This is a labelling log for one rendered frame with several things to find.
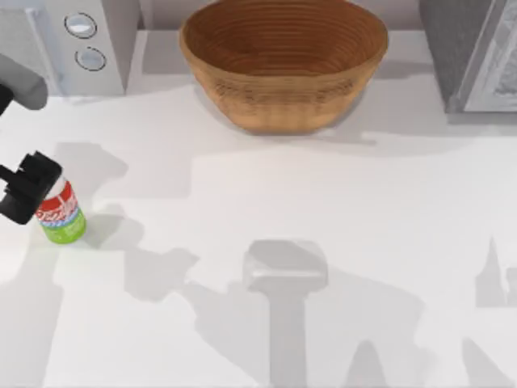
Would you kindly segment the pale microwave oven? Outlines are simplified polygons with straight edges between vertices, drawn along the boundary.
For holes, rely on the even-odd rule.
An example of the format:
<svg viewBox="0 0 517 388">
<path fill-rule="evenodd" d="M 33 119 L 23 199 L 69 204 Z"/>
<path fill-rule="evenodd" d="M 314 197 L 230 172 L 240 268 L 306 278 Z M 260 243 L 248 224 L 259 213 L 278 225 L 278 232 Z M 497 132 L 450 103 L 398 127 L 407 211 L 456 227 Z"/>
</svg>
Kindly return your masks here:
<svg viewBox="0 0 517 388">
<path fill-rule="evenodd" d="M 64 18 L 76 13 L 97 23 L 90 39 L 65 30 Z M 0 0 L 0 54 L 40 75 L 51 95 L 124 95 L 140 21 L 139 0 Z M 77 65 L 74 54 L 86 47 L 105 55 L 102 70 Z"/>
</svg>

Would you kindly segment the large round microwave knob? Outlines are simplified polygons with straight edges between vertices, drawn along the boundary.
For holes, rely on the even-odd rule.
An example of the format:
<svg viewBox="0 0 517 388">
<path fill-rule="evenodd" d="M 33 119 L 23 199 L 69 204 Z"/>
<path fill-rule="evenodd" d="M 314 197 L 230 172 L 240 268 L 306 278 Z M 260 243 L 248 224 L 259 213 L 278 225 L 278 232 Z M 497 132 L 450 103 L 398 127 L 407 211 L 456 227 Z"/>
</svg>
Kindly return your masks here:
<svg viewBox="0 0 517 388">
<path fill-rule="evenodd" d="M 90 39 L 97 32 L 97 23 L 86 13 L 67 15 L 64 18 L 65 30 L 78 39 Z"/>
</svg>

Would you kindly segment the brown woven basket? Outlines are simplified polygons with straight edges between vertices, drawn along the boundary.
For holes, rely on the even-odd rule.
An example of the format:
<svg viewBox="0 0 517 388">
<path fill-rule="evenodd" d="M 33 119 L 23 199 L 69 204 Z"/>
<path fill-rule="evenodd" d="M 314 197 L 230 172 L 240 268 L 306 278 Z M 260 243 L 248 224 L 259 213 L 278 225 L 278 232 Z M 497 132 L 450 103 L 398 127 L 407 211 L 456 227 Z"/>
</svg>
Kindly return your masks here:
<svg viewBox="0 0 517 388">
<path fill-rule="evenodd" d="M 297 135 L 351 108 L 383 60 L 389 34 L 351 0 L 214 0 L 184 21 L 179 46 L 232 124 Z"/>
</svg>

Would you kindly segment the small round microwave knob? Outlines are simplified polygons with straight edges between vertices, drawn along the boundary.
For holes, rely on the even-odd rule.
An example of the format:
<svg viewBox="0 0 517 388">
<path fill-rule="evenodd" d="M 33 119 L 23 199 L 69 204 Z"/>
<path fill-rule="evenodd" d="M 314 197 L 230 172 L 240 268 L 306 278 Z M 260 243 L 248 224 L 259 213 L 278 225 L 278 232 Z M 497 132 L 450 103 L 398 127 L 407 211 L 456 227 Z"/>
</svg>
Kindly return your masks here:
<svg viewBox="0 0 517 388">
<path fill-rule="evenodd" d="M 105 55 L 93 47 L 86 47 L 76 51 L 74 60 L 82 69 L 90 72 L 98 72 L 107 64 Z"/>
</svg>

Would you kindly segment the grey cabinet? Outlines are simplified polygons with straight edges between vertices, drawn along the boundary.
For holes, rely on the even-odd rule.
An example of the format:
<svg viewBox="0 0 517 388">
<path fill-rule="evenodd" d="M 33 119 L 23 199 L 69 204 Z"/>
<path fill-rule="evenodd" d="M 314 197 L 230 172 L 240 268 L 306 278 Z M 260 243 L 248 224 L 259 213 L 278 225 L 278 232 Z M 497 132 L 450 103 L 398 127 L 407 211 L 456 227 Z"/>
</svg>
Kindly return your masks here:
<svg viewBox="0 0 517 388">
<path fill-rule="evenodd" d="M 445 111 L 517 113 L 517 0 L 420 0 Z"/>
</svg>

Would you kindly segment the green bottle with red label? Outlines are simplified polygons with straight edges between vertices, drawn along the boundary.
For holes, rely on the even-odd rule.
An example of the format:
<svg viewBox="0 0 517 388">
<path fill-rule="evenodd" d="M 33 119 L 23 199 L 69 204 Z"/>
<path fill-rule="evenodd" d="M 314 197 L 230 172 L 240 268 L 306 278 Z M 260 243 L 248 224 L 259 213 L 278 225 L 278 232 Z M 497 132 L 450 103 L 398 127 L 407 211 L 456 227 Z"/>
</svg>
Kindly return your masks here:
<svg viewBox="0 0 517 388">
<path fill-rule="evenodd" d="M 36 210 L 47 239 L 56 244 L 69 244 L 86 231 L 86 218 L 70 183 L 61 176 Z"/>
</svg>

